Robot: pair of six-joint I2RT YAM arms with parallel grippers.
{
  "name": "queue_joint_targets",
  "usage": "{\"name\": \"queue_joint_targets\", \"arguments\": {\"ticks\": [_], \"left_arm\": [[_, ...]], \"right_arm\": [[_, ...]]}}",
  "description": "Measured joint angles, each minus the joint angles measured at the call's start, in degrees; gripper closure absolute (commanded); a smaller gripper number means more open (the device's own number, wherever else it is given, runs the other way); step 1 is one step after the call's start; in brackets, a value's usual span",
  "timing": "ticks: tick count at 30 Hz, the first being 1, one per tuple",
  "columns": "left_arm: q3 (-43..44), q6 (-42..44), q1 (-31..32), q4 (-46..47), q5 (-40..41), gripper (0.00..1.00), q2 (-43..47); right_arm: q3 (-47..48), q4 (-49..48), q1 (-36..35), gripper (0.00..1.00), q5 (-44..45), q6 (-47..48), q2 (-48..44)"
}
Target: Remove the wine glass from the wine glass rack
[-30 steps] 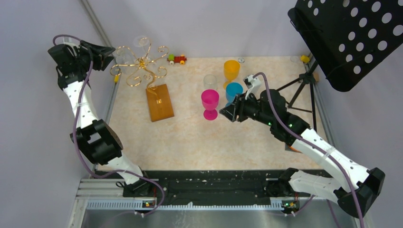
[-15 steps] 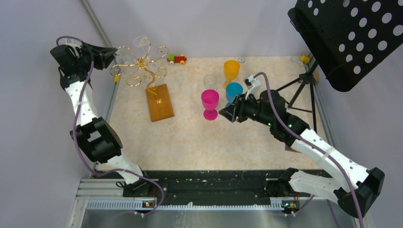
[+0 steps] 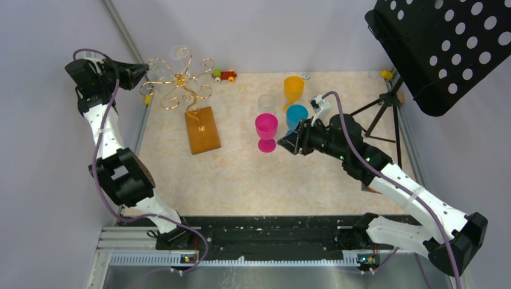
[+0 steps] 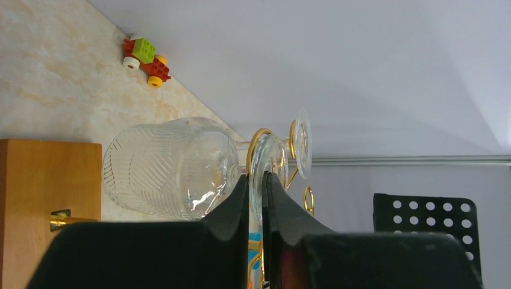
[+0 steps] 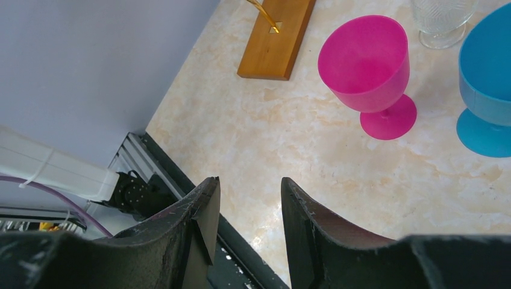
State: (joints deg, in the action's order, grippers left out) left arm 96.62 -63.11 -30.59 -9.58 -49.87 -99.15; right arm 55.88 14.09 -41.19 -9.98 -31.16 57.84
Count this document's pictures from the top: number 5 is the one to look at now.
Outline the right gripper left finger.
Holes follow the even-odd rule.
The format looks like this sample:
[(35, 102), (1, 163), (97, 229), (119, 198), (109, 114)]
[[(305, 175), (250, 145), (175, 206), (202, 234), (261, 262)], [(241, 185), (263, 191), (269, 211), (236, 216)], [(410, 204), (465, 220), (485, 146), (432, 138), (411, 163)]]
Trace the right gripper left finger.
[(2, 288), (208, 288), (221, 186), (209, 177), (178, 202), (113, 237), (1, 234)]

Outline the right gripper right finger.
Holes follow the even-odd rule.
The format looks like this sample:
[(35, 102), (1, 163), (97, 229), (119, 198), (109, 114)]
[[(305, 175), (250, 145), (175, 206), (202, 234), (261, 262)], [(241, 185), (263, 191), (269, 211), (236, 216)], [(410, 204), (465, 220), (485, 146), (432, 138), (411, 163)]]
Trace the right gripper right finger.
[(292, 288), (509, 288), (509, 235), (410, 235), (363, 229), (281, 181)]

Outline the pink plastic wine glass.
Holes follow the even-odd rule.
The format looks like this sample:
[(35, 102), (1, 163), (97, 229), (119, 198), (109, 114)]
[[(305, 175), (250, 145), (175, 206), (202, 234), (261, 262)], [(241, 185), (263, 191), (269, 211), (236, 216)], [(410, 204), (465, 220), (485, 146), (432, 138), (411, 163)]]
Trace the pink plastic wine glass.
[(344, 23), (322, 45), (317, 68), (341, 103), (360, 113), (367, 135), (393, 140), (414, 126), (418, 111), (405, 94), (409, 42), (396, 20), (367, 15)]

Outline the clear wine glass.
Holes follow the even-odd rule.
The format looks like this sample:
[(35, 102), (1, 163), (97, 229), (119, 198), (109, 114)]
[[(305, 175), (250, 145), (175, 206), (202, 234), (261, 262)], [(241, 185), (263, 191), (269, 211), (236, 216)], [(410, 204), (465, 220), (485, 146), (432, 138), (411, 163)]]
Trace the clear wine glass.
[(419, 41), (429, 49), (454, 46), (464, 38), (477, 5), (476, 0), (411, 0)]

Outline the blue plastic wine glass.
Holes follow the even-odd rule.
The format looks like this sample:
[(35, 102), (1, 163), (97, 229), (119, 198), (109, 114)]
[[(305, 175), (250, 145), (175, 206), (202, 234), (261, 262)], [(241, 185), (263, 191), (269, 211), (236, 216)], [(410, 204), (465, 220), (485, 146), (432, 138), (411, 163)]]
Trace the blue plastic wine glass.
[(481, 20), (459, 52), (459, 91), (466, 109), (457, 136), (476, 154), (510, 156), (510, 4)]

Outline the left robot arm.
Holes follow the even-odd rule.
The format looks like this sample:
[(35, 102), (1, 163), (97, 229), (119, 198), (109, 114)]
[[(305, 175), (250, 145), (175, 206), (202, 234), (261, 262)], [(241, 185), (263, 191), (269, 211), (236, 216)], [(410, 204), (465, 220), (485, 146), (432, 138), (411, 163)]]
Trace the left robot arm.
[(1, 126), (1, 174), (40, 184), (145, 220), (173, 203), (135, 171), (116, 172)]

